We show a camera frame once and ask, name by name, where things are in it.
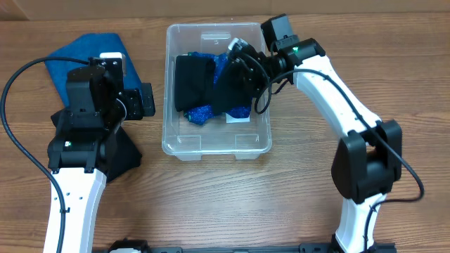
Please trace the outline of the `blue terry towel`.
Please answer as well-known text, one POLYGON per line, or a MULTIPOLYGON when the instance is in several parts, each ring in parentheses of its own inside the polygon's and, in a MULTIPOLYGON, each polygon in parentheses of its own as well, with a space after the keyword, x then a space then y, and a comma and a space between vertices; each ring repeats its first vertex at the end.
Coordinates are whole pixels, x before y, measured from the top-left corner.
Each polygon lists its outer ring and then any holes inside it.
MULTIPOLYGON (((127 73, 124 77, 124 88, 141 90, 142 82, 120 36, 116 33, 83 34, 70 44, 51 53, 49 57, 67 57, 87 60, 90 57, 98 57, 101 53, 107 52, 120 52, 125 55, 127 73)), ((59 60, 46 61, 44 64, 60 95, 63 105, 67 107, 70 104, 66 90, 68 72, 75 68, 83 67, 83 65, 59 60)))

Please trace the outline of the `sparkly blue fabric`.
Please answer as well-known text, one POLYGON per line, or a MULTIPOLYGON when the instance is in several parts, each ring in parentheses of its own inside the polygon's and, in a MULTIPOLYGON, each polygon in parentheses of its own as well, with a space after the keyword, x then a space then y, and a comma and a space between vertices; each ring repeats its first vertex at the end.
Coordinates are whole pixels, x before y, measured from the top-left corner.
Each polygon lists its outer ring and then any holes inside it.
MULTIPOLYGON (((216 86, 219 75, 221 74, 222 70, 225 68, 227 62, 229 61, 228 56, 225 53, 214 55, 211 53, 200 53, 197 51, 193 51, 187 53, 187 56, 209 58, 215 62, 213 87, 216 86)), ((237 107, 232 108, 226 114, 229 114, 230 116, 235 118, 246 118, 250 117, 250 110, 251 110, 250 107, 237 107)), ((200 126, 204 125, 207 122, 207 120, 218 117, 220 115, 221 113, 219 114, 213 113, 211 105, 202 105, 200 107, 192 108, 184 112, 184 117, 190 123, 194 123, 200 126)))

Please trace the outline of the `black cloth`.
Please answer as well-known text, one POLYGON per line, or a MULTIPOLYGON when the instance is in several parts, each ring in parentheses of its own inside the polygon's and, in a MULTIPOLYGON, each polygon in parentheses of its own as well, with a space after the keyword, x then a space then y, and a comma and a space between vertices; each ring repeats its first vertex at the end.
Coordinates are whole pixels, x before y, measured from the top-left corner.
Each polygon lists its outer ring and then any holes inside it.
POLYGON ((214 69, 215 62, 209 58, 187 54, 176 57, 174 105, 178 112, 211 105, 213 113, 219 114, 251 106, 252 96, 244 89, 240 67, 229 60, 215 87, 214 69))
POLYGON ((63 109, 51 116, 56 135, 48 145, 49 169, 80 168, 85 174, 96 170, 110 183, 141 165, 142 154, 125 130, 108 127, 94 112, 75 113, 63 109))

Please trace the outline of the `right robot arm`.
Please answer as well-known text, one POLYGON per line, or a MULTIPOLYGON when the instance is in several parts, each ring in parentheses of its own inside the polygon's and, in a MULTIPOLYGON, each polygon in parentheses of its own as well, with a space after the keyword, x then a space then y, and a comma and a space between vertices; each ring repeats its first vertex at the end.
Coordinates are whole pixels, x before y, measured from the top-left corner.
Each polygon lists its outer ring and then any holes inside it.
POLYGON ((306 242, 299 252, 396 252, 393 243, 377 243, 373 231, 380 208, 393 183, 401 177, 402 132, 365 107, 339 78, 326 51, 310 38, 301 40, 287 15, 261 25, 270 50, 266 56, 235 38, 228 45, 231 66, 247 92, 259 98, 274 83, 286 80, 316 106, 337 134, 331 175, 343 197, 340 224, 330 242, 306 242))

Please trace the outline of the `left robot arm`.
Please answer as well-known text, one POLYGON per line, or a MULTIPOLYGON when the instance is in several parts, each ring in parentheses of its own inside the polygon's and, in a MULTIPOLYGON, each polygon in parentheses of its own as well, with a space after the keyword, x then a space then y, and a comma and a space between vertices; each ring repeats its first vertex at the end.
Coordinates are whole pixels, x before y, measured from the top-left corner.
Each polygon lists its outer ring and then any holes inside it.
POLYGON ((155 114, 153 91, 149 83, 127 88, 125 75, 119 52, 101 53, 67 74, 68 105, 51 118, 49 169, 58 185, 51 189, 45 252, 90 252, 106 184, 141 164, 122 123, 155 114))

